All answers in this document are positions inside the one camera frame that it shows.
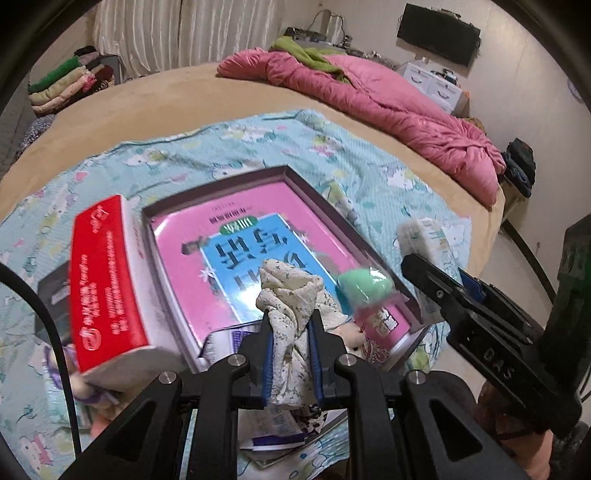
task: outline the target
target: pink comforter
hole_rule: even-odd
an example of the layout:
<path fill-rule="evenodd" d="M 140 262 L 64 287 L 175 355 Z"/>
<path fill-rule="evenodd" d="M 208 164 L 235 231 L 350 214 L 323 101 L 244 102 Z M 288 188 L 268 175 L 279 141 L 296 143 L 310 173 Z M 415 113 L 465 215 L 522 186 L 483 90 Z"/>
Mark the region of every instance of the pink comforter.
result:
<path fill-rule="evenodd" d="M 480 129 L 446 114 L 399 74 L 378 63 L 346 55 L 327 59 L 345 71 L 351 85 L 309 69 L 286 52 L 260 48 L 226 58 L 217 71 L 234 79 L 267 80 L 320 99 L 395 136 L 484 206 L 496 202 L 496 175 L 505 170 L 505 163 Z"/>

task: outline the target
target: green towel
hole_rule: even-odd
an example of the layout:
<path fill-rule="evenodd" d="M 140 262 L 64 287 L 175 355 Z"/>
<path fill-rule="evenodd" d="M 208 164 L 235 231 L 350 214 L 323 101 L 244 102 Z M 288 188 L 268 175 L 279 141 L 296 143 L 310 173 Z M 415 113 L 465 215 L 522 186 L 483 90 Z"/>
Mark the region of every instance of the green towel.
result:
<path fill-rule="evenodd" d="M 274 50 L 286 51 L 308 68 L 330 73 L 339 82 L 350 83 L 349 79 L 345 76 L 343 69 L 332 65 L 323 56 L 327 54 L 341 53 L 337 50 L 332 50 L 331 48 L 303 48 L 294 42 L 291 37 L 280 37 L 275 40 L 273 45 L 271 45 L 271 48 L 269 48 L 269 51 Z"/>
<path fill-rule="evenodd" d="M 49 88 L 51 85 L 57 82 L 60 78 L 62 78 L 63 76 L 67 75 L 72 70 L 80 66 L 80 60 L 78 60 L 78 57 L 76 56 L 70 58 L 69 60 L 66 60 L 58 68 L 49 72 L 37 83 L 29 85 L 29 94 L 42 92 L 43 90 Z"/>

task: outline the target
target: tan blanket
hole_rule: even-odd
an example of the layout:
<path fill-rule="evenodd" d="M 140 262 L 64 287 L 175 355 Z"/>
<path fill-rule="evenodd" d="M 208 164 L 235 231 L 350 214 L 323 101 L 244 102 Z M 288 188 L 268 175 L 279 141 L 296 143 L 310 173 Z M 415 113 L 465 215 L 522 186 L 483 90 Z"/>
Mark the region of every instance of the tan blanket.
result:
<path fill-rule="evenodd" d="M 60 172 L 126 140 L 164 137 L 261 113 L 309 108 L 398 157 L 458 215 L 472 218 L 468 272 L 479 275 L 501 224 L 505 199 L 486 210 L 424 158 L 372 127 L 291 90 L 217 78 L 216 65 L 171 70 L 96 93 L 68 107 L 0 182 L 0 218 Z"/>

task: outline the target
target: light blue bedsheet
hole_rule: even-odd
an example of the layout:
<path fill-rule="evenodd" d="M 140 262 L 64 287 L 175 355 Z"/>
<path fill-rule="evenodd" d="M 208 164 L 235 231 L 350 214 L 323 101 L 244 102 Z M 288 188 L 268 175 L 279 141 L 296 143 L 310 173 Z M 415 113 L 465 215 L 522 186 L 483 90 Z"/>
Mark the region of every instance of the light blue bedsheet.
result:
<path fill-rule="evenodd" d="M 440 219 L 458 263 L 469 256 L 471 222 L 460 219 L 395 157 L 313 111 L 224 122 L 173 137 L 126 142 L 91 157 L 27 197 L 0 225 L 0 261 L 38 281 L 66 262 L 74 217 L 115 193 L 139 211 L 160 198 L 256 168 L 288 164 L 345 215 L 400 275 L 397 226 Z M 413 360 L 432 364 L 444 324 L 432 327 Z M 50 423 L 34 315 L 0 287 L 0 430 L 32 478 L 54 479 L 73 460 L 70 432 Z M 87 445 L 88 435 L 83 444 Z M 239 460 L 241 478 L 306 479 L 348 456 L 342 425 L 277 467 Z"/>

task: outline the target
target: red box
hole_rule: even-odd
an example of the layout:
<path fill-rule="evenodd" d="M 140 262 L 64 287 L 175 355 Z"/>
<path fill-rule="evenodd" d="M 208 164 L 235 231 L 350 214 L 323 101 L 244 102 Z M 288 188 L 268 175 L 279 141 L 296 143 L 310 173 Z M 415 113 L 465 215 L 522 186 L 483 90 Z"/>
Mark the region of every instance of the red box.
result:
<path fill-rule="evenodd" d="M 121 195 L 97 203 L 74 222 L 72 338 L 84 378 L 112 390 L 185 368 L 150 275 L 140 228 Z"/>

